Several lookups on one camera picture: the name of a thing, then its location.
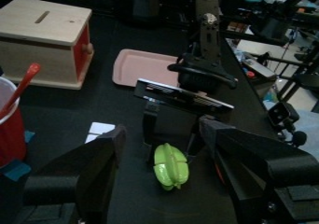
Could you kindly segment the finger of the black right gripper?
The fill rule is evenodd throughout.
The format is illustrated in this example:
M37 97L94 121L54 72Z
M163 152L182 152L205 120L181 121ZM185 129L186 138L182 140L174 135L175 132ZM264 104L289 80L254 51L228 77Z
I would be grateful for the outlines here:
M186 153L189 156L195 157L201 150L205 148L206 144L199 131L199 117L197 117L195 123L193 125L189 145L186 148Z
M142 129L143 129L143 143L146 146L146 161L154 162L154 152L157 147L155 128L158 122L158 115L161 112L161 104L157 100L149 100L143 111Z

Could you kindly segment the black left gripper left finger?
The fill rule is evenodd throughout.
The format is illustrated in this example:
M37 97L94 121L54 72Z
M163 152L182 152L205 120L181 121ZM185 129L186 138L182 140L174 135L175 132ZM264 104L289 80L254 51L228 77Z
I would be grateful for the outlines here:
M25 205L74 203L79 223L106 224L125 143L126 128L118 125L54 159L29 177Z

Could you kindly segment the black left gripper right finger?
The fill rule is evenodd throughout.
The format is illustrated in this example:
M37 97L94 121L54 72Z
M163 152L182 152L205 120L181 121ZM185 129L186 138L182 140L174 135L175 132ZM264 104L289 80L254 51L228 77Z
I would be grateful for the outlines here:
M319 221L319 161L284 142L199 119L238 224Z

